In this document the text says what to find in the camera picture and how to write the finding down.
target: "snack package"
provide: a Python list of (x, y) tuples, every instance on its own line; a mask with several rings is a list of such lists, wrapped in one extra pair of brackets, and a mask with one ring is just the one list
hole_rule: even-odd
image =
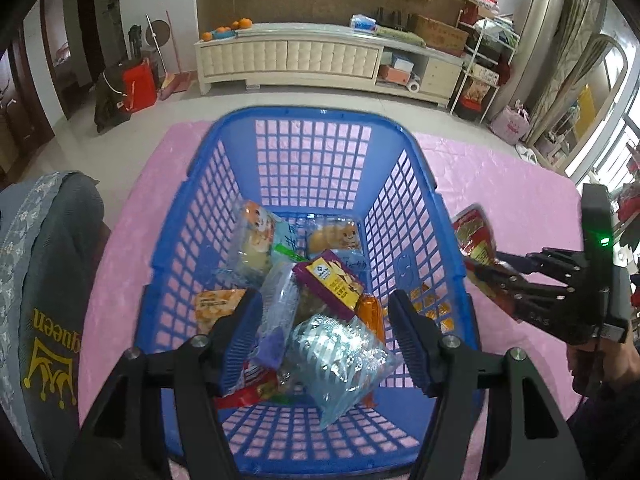
[[(426, 283), (423, 283), (421, 287), (414, 288), (409, 293), (414, 309), (418, 314), (424, 313), (426, 317), (430, 317), (435, 322), (438, 322), (439, 317), (446, 316), (451, 313), (451, 307), (448, 301), (440, 302), (440, 296), (436, 294), (431, 287)], [(435, 304), (439, 302), (438, 311), (436, 312)], [(440, 321), (440, 332), (446, 334), (453, 332), (455, 329), (455, 323), (452, 318), (448, 317)]]
[(294, 263), (279, 262), (271, 267), (260, 290), (262, 322), (257, 346), (249, 355), (254, 364), (276, 370), (282, 363), (296, 309), (300, 287), (293, 274)]
[[(198, 294), (194, 300), (198, 333), (209, 334), (221, 317), (228, 316), (236, 309), (244, 293), (244, 289), (233, 288), (205, 290)], [(238, 378), (238, 383), (223, 399), (232, 396), (242, 388), (260, 384), (264, 373), (265, 370), (263, 368), (245, 362), (242, 373)]]
[(311, 218), (308, 220), (306, 231), (306, 252), (310, 260), (329, 249), (354, 274), (367, 270), (360, 234), (353, 220), (331, 217)]
[(290, 261), (288, 252), (296, 253), (296, 227), (252, 200), (240, 199), (234, 217), (238, 221), (226, 270), (233, 281), (260, 287), (274, 263)]
[(216, 397), (216, 408), (242, 408), (268, 400), (276, 404), (290, 404), (289, 397), (278, 391), (278, 378), (273, 370), (255, 368), (251, 377), (244, 377), (244, 387), (225, 397)]
[[(370, 294), (363, 294), (356, 305), (356, 316), (376, 335), (382, 344), (385, 343), (385, 320), (378, 298)], [(367, 408), (375, 408), (373, 392), (369, 392), (362, 399), (362, 403)]]
[(286, 361), (322, 409), (321, 430), (402, 364), (359, 318), (344, 324), (323, 314), (292, 330)]
[(293, 268), (298, 281), (326, 303), (329, 310), (346, 321), (364, 292), (364, 285), (332, 251), (326, 250), (310, 262)]
[(496, 260), (494, 232), (482, 207), (478, 204), (472, 204), (458, 213), (453, 219), (453, 230), (460, 250), (465, 256), (466, 275), (486, 297), (513, 317), (514, 307), (511, 299), (499, 288), (494, 289), (474, 274), (473, 261), (486, 266), (502, 267)]
[(205, 290), (194, 300), (199, 334), (208, 334), (216, 321), (232, 314), (244, 296), (244, 289)]

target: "pink bag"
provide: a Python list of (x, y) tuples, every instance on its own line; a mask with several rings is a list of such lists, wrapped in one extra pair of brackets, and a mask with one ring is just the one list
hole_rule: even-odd
[(516, 101), (515, 108), (505, 106), (496, 115), (495, 119), (489, 124), (489, 129), (505, 142), (516, 145), (531, 129), (529, 114), (527, 114), (524, 106), (520, 104), (520, 101)]

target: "blue plastic basket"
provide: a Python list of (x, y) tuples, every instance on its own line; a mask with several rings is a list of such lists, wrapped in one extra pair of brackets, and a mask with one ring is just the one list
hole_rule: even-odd
[[(257, 107), (216, 122), (167, 215), (143, 297), (136, 345), (177, 348), (196, 333), (194, 296), (220, 288), (238, 194), (298, 226), (309, 215), (355, 218), (370, 264), (367, 290), (386, 305), (395, 288), (478, 345), (465, 269), (442, 198), (415, 139), (373, 114)], [(399, 352), (385, 317), (386, 345)], [(302, 391), (292, 406), (263, 403), (221, 410), (241, 472), (271, 476), (366, 474), (415, 461), (434, 400), (413, 387), (405, 365), (375, 390), (375, 409), (355, 406), (319, 431), (319, 413)], [(172, 393), (163, 393), (167, 445), (182, 455)]]

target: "pink tablecloth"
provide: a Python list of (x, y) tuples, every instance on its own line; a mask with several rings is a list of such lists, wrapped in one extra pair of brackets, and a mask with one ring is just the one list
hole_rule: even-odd
[[(164, 217), (208, 123), (169, 129), (149, 158), (104, 252), (84, 322), (79, 375), (79, 413), (84, 420), (100, 387), (122, 352), (132, 345), (149, 263)], [(450, 215), (479, 202), (492, 222), (498, 248), (525, 254), (543, 246), (578, 249), (578, 193), (571, 181), (481, 146), (416, 135)], [(504, 353), (524, 348), (562, 413), (577, 396), (566, 370), (564, 344), (539, 330), (513, 322), (472, 285), (483, 349)], [(470, 444), (466, 475), (477, 474), (484, 421)]]
[(104, 250), (89, 299), (78, 379), (80, 422), (132, 346), (143, 287), (164, 218), (209, 122), (174, 124), (146, 162)]

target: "human hand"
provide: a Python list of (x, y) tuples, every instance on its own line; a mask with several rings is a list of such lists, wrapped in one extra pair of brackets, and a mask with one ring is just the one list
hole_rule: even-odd
[[(640, 380), (640, 354), (633, 343), (633, 331), (631, 323), (627, 331), (626, 341), (617, 343), (606, 338), (600, 339), (598, 351), (603, 352), (604, 381), (609, 383), (614, 390), (621, 390), (628, 384)], [(569, 371), (575, 375), (577, 367), (578, 350), (593, 352), (596, 348), (596, 339), (579, 346), (567, 346), (566, 360)]]

